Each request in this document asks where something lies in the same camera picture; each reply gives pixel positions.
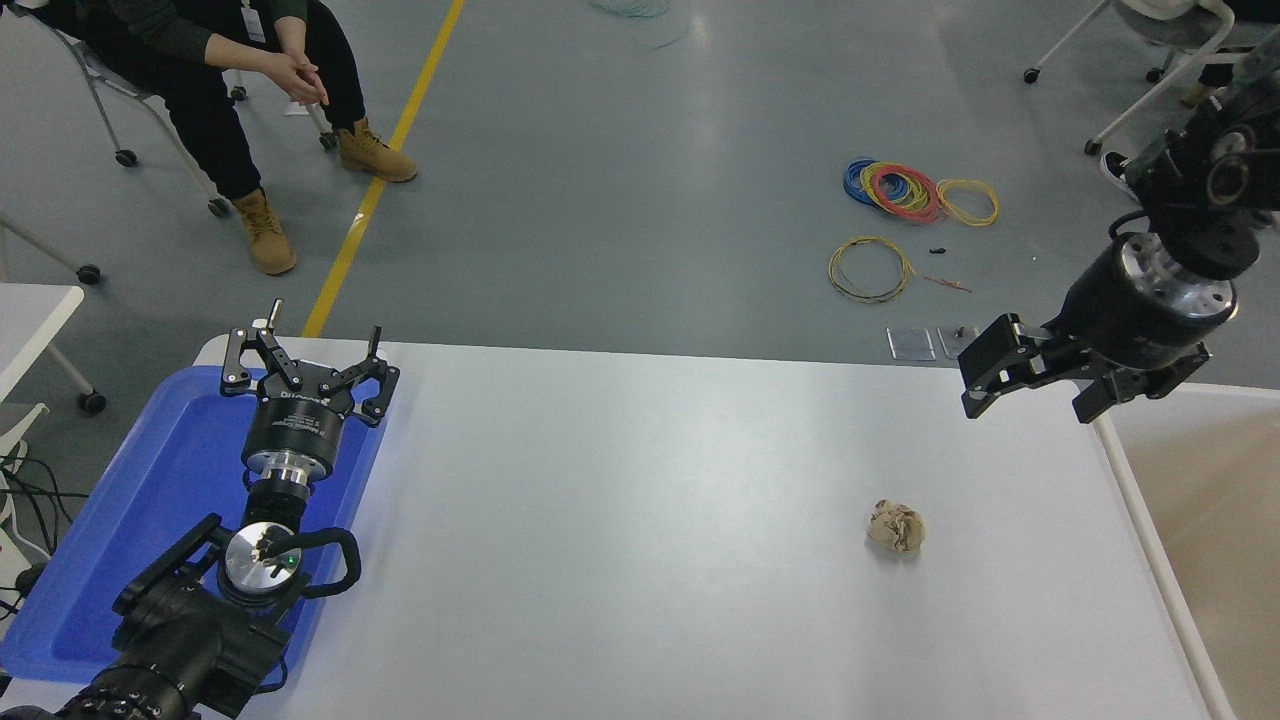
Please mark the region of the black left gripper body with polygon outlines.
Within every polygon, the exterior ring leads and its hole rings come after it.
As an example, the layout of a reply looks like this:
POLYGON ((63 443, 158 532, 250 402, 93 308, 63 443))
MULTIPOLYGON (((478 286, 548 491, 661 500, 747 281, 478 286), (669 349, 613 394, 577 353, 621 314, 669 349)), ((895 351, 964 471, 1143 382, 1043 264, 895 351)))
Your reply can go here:
POLYGON ((273 459, 288 454, 306 471, 334 469, 346 418, 352 413, 348 389, 325 398, 315 383, 288 389, 279 375, 266 375, 257 383, 259 404, 250 425, 243 464, 264 471, 273 459))

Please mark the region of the seated person's left hand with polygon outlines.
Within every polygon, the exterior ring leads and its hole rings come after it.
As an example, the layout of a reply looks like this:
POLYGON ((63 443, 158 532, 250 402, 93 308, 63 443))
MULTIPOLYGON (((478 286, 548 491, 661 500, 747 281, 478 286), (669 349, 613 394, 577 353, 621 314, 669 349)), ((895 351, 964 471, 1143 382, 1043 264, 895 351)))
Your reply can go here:
POLYGON ((307 55, 296 49, 284 49, 291 60, 289 79, 285 94, 300 105, 328 105, 328 91, 316 67, 307 55))

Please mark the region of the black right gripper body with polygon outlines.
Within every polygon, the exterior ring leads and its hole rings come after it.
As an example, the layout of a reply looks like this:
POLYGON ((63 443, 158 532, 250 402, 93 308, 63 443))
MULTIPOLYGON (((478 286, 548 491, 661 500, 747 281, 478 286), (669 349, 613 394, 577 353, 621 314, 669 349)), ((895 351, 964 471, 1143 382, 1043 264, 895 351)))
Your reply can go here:
POLYGON ((1044 328, 1116 365, 1155 370, 1213 329, 1213 282, 1185 269, 1158 238, 1117 238, 1071 284, 1044 328))

